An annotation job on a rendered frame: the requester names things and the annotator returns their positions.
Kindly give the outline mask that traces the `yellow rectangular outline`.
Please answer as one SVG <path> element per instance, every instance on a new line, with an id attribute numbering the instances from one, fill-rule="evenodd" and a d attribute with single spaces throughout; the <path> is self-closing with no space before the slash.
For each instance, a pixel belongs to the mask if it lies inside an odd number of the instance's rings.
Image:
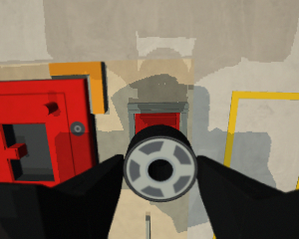
<path id="1" fill-rule="evenodd" d="M 227 139 L 223 164 L 230 167 L 239 98 L 262 100 L 299 100 L 299 93 L 258 93 L 232 91 Z"/>

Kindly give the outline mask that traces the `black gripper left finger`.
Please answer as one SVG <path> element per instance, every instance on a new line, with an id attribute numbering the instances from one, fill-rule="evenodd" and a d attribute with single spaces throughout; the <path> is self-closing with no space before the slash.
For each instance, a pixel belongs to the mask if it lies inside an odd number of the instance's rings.
<path id="1" fill-rule="evenodd" d="M 0 182 L 0 239 L 107 239 L 123 164 L 116 154 L 52 187 Z"/>

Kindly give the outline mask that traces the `grey wheel with black tyre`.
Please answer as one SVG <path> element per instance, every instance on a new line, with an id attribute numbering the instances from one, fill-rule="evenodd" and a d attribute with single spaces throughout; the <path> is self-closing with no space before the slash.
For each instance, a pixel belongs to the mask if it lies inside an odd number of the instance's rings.
<path id="1" fill-rule="evenodd" d="M 155 160 L 168 161 L 164 166 Z M 198 176 L 198 161 L 186 136 L 164 124 L 143 128 L 131 140 L 123 164 L 124 180 L 137 196 L 169 202 L 186 194 Z"/>

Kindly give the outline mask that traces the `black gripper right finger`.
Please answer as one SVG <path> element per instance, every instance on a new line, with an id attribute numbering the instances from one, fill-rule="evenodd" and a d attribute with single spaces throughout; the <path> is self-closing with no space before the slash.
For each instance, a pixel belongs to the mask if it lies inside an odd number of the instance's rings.
<path id="1" fill-rule="evenodd" d="M 299 239 L 299 189 L 283 192 L 204 155 L 197 161 L 216 239 Z"/>

